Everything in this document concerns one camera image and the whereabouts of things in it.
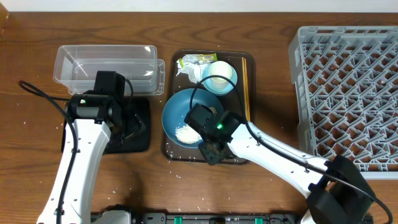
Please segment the pile of white rice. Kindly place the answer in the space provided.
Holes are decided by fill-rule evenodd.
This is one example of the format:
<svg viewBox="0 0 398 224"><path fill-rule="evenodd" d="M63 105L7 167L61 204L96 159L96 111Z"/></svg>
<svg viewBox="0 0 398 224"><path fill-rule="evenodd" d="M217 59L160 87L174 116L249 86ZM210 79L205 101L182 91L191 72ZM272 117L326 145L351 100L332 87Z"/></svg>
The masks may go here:
<svg viewBox="0 0 398 224"><path fill-rule="evenodd" d="M175 136L184 144L194 144L202 140L201 136L187 124L177 127L175 129Z"/></svg>

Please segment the dark blue plate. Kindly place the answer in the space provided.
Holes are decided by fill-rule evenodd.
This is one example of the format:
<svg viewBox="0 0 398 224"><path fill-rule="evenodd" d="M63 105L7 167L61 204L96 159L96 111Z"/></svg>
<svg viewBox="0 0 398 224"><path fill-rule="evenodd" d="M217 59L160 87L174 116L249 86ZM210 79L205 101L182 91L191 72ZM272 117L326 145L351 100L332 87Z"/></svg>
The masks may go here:
<svg viewBox="0 0 398 224"><path fill-rule="evenodd" d="M177 139L176 130L186 125L184 119L190 109L190 98L193 92L193 88L181 90L174 94L165 104L162 112L162 125L166 135L175 144L194 149L197 148L202 140L186 144ZM207 106L208 108L214 108L218 114L224 113L223 105L220 100L211 92L203 89L197 89L193 97L193 105L199 103Z"/></svg>

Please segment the cream white cup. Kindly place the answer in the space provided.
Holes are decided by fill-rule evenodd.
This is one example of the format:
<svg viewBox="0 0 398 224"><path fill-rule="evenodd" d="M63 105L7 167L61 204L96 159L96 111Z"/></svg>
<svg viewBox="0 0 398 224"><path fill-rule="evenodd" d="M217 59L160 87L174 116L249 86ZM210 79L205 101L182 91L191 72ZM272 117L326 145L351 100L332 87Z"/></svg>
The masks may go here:
<svg viewBox="0 0 398 224"><path fill-rule="evenodd" d="M233 70L230 64L224 61L213 62L209 67L209 75L218 77L211 78L213 83L221 84L227 81L224 78L230 79L232 77Z"/></svg>

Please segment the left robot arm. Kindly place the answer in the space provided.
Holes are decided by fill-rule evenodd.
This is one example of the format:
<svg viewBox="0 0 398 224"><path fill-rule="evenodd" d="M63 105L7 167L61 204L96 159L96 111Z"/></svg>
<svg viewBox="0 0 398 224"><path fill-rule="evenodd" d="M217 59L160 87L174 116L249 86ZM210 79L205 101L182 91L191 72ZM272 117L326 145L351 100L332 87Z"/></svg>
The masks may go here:
<svg viewBox="0 0 398 224"><path fill-rule="evenodd" d="M150 142L149 102L126 97L131 82L98 71L92 90L73 95L61 110L63 152L38 223L91 223L91 201L104 154L144 152Z"/></svg>

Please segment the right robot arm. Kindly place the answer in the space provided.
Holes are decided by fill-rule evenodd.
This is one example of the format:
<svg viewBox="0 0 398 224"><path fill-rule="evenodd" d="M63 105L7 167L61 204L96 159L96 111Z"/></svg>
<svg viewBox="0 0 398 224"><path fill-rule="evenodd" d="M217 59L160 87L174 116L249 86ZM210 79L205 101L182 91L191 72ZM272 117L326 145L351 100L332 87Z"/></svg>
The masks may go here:
<svg viewBox="0 0 398 224"><path fill-rule="evenodd" d="M343 156L331 161L296 150L263 133L246 118L213 114L196 104L184 121L203 139L198 148L210 165L234 155L284 179L306 199L300 223L362 223L375 194L356 166Z"/></svg>

